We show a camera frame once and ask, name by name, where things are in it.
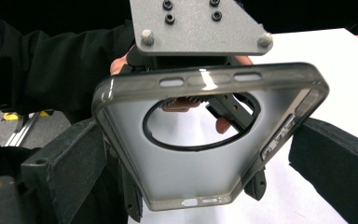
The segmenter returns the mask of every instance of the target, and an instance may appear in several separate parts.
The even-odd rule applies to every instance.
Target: white table
[[[330,86],[312,115],[358,137],[358,38],[344,29],[274,35],[274,47],[254,63],[313,63]],[[260,202],[242,193],[234,203],[150,212],[142,224],[346,223],[299,173],[289,166],[290,141],[268,163],[267,191]]]

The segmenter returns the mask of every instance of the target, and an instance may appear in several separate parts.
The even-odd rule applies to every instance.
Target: clear phone case
[[[92,113],[149,209],[158,211],[233,202],[327,94],[323,77],[307,63],[164,70],[106,79],[95,91]],[[227,96],[235,101],[225,103]],[[226,105],[238,131],[181,145],[187,138],[170,133],[187,119],[169,122],[173,115],[160,108],[183,97]],[[218,117],[219,108],[210,111]],[[161,123],[171,125],[161,130]],[[200,125],[185,127],[188,133]]]

